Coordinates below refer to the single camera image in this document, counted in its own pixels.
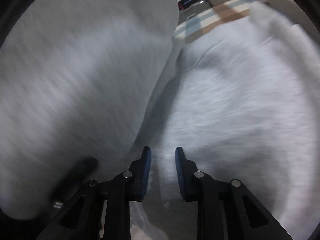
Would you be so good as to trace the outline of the light grey sweatshirt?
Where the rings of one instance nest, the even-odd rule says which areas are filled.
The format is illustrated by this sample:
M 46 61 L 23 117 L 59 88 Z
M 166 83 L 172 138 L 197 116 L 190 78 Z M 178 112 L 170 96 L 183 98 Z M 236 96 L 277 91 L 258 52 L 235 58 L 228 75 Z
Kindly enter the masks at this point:
M 176 0 L 35 0 L 1 47 L 1 209 L 33 219 L 85 157 L 109 180 L 152 149 L 132 223 L 193 239 L 174 161 L 241 180 L 294 239 L 319 223 L 319 45 L 254 2 L 191 43 Z

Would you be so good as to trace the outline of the checkered bed sheet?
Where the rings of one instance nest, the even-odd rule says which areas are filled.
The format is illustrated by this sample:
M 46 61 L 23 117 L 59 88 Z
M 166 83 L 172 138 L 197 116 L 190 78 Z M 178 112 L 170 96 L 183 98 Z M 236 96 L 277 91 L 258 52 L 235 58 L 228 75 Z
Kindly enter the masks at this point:
M 185 43 L 193 42 L 219 25 L 247 17 L 250 5 L 256 1 L 266 0 L 230 0 L 191 16 L 177 26 L 174 38 L 184 40 Z

